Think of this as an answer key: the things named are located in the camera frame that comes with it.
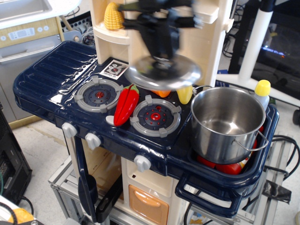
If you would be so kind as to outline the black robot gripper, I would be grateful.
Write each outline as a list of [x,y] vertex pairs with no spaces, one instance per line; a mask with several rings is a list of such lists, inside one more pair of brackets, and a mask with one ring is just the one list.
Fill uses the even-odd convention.
[[203,26],[198,6],[195,0],[138,0],[121,4],[118,11],[138,12],[135,19],[124,20],[125,28],[139,31],[153,58],[162,59],[165,47],[171,60],[180,46],[180,29]]

